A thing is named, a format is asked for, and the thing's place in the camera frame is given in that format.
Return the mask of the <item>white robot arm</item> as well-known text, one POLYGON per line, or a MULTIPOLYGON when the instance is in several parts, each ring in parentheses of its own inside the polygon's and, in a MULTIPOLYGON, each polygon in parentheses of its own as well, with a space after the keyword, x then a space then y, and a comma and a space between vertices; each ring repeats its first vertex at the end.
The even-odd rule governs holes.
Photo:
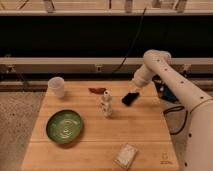
POLYGON ((213 97, 175 71, 170 61, 167 51, 146 51, 130 91, 140 91, 158 75, 191 115, 184 171, 213 171, 213 97))

